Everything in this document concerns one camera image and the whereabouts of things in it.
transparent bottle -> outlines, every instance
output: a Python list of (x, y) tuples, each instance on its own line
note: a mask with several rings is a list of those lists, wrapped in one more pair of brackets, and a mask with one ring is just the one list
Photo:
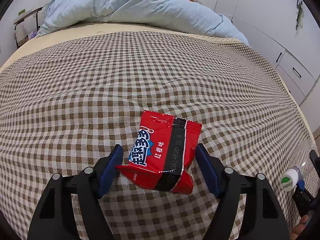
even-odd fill
[(309, 156), (311, 150), (316, 150), (311, 139), (305, 139), (295, 149), (289, 161), (289, 169), (280, 180), (282, 190), (294, 189), (299, 181), (305, 179), (312, 172), (314, 167)]

black cabinet handle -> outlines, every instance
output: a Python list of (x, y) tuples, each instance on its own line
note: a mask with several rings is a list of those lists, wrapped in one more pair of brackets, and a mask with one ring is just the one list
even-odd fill
[(276, 62), (278, 62), (278, 60), (279, 60), (279, 58), (280, 58), (280, 56), (282, 55), (282, 52), (280, 52), (280, 54), (279, 54), (279, 56), (278, 56), (278, 58), (277, 58), (277, 60), (276, 60)]
[(299, 72), (294, 67), (292, 67), (292, 70), (295, 71), (298, 74), (298, 76), (301, 78), (301, 75), (299, 74)]

wall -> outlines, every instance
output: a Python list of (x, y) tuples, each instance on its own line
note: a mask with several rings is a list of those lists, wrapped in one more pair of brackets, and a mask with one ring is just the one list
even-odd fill
[(314, 132), (320, 126), (320, 79), (300, 108)]
[[(0, 66), (16, 51), (13, 20), (18, 12), (26, 9), (34, 10), (50, 0), (14, 0), (0, 21)], [(29, 17), (23, 23), (27, 33), (36, 31), (36, 19)]]
[[(0, 66), (16, 51), (17, 46), (14, 38), (13, 20), (18, 16), (18, 12), (26, 9), (34, 10), (43, 6), (50, 0), (14, 0), (3, 18), (0, 21)], [(217, 0), (199, 0), (203, 5), (214, 9)], [(26, 33), (36, 31), (36, 19), (27, 18), (22, 23), (26, 29)]]

human hand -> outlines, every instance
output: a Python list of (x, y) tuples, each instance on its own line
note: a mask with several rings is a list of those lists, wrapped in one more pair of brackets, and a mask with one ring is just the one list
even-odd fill
[(304, 223), (307, 222), (308, 220), (308, 215), (304, 215), (300, 221), (299, 221), (299, 224), (296, 225), (293, 229), (292, 229), (292, 233), (291, 233), (291, 240), (295, 240), (300, 234), (301, 232), (304, 230), (305, 228), (305, 225)]

gingham fabric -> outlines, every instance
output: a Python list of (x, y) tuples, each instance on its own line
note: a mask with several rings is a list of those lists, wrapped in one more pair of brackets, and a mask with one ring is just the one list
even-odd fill
[[(289, 227), (296, 222), (292, 193), (278, 183), (310, 134), (272, 66), (239, 42), (119, 32), (54, 45), (0, 74), (0, 209), (18, 235), (26, 239), (52, 174), (78, 174), (115, 144), (126, 158), (145, 109), (202, 123), (208, 152), (240, 174), (264, 173)], [(189, 173), (190, 195), (144, 190), (119, 175), (100, 200), (115, 239), (202, 239), (218, 202), (196, 161)], [(315, 173), (307, 185), (314, 194)], [(244, 203), (242, 195), (230, 239)]]

